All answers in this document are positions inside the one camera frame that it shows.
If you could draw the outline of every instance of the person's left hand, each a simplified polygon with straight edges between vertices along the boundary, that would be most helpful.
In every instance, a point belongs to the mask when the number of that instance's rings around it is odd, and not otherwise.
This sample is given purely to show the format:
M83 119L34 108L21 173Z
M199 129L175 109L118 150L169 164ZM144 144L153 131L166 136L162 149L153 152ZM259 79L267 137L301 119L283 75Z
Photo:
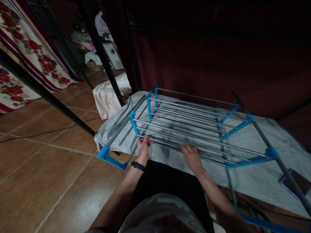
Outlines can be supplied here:
M148 148L152 143L153 141L149 140L148 136L145 136L143 140L141 137L137 139L138 157L135 160L136 162L146 166L149 159Z

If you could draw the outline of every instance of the black wristwatch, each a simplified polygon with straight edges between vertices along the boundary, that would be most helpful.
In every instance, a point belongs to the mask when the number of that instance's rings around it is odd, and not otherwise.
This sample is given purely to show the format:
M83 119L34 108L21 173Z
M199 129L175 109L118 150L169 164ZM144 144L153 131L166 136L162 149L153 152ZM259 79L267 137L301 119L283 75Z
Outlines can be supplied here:
M142 170L143 172L145 171L145 167L138 162L133 161L131 165L135 168L138 168L139 170Z

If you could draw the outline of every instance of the floral curtain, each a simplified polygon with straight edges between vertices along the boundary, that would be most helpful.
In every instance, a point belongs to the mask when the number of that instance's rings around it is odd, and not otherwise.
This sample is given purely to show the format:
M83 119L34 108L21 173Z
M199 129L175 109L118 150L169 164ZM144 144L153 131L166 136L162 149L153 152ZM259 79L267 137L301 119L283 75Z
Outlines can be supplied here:
M15 0L0 0L0 42L16 62L50 91L79 81L40 23L33 21ZM39 98L17 77L0 66L0 113L13 111Z

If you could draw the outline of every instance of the ceramic tile floor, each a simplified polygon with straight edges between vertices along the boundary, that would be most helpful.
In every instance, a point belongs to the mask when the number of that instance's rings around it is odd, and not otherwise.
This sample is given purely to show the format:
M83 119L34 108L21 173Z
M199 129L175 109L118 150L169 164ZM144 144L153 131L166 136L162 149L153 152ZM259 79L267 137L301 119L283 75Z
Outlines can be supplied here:
M104 72L87 75L94 86L108 80ZM99 117L86 81L53 95L83 121ZM86 124L96 131L103 123L99 118ZM73 124L39 99L0 116L0 141ZM0 232L87 230L126 173L94 158L96 150L79 126L0 144ZM111 156L126 161L129 155Z

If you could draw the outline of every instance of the black cable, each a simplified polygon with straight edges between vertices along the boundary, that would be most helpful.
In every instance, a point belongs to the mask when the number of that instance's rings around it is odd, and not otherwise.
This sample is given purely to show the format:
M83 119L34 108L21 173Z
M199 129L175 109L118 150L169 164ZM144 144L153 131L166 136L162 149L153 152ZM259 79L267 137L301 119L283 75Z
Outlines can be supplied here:
M88 122L88 121L91 121L91 120L96 120L96 119L99 119L99 118L100 118L100 117L93 118L93 119L89 119L89 120L87 120L87 121L84 121L84 123L85 123L85 122ZM57 130L53 130L53 131L49 131L49 132L45 132L45 133L40 133L40 134L28 136L28 137L12 138L12 139L8 139L8 140L5 140L5 141L0 142L0 144L1 144L1 143L4 143L4 142L7 142L7 141L15 140L15 139L32 138L32 137L39 136L39 135L42 135L42 134L53 133L53 132L57 132L57 131L69 129L69 128L72 128L72 127L75 127L75 126L77 126L77 125L73 125L73 126L70 126L70 127L67 127L67 128L57 129Z

